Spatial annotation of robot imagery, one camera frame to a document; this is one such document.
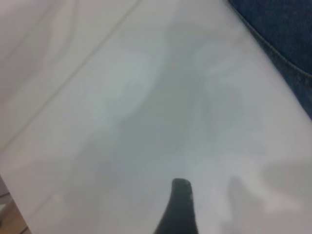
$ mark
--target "black tip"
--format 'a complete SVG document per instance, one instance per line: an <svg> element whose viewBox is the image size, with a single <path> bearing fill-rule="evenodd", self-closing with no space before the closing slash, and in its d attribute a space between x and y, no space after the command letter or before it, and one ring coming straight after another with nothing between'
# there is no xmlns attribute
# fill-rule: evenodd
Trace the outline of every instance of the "black tip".
<svg viewBox="0 0 312 234"><path fill-rule="evenodd" d="M174 179L170 200L155 234L198 234L191 183Z"/></svg>

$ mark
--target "white tile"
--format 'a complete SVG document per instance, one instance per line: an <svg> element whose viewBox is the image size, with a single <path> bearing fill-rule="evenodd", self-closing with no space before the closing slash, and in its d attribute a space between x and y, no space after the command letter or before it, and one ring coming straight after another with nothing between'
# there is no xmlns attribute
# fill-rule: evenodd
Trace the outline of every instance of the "white tile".
<svg viewBox="0 0 312 234"><path fill-rule="evenodd" d="M30 34L53 5L52 0L2 0L0 2L0 66ZM1 93L5 91L1 84Z"/></svg>
<svg viewBox="0 0 312 234"><path fill-rule="evenodd" d="M11 21L32 11L38 15L44 5L31 4L34 3L19 7L19 14L12 15ZM31 122L136 4L137 0L54 2L33 32L0 67L0 149Z"/></svg>
<svg viewBox="0 0 312 234"><path fill-rule="evenodd" d="M312 217L311 140L223 2L145 0L6 148L0 173L33 234L152 233L175 177L192 183L200 233L300 223L295 234Z"/></svg>

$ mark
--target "white table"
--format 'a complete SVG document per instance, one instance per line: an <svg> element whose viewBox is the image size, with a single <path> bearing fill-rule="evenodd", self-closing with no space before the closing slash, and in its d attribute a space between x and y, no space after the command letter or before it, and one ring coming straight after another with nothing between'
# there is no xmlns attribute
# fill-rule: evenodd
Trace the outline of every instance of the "white table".
<svg viewBox="0 0 312 234"><path fill-rule="evenodd" d="M308 233L312 123L223 1L45 4L0 67L29 71L0 174L33 234L152 233L176 177L202 234Z"/></svg>

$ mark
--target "wooden floor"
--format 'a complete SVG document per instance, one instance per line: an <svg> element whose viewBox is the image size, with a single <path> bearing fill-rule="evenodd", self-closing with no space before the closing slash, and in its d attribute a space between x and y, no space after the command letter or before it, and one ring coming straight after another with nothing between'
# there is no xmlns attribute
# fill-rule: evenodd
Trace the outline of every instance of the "wooden floor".
<svg viewBox="0 0 312 234"><path fill-rule="evenodd" d="M27 228L27 225L14 201L10 201L6 207L1 210L0 219L0 234L31 234L28 229L23 232L23 230Z"/></svg>

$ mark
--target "denim fabric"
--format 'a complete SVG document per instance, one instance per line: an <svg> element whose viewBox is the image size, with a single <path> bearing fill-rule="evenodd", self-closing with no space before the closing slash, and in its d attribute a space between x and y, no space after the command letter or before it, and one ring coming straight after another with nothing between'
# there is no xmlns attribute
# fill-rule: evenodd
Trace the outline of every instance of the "denim fabric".
<svg viewBox="0 0 312 234"><path fill-rule="evenodd" d="M312 119L312 0L229 0Z"/></svg>

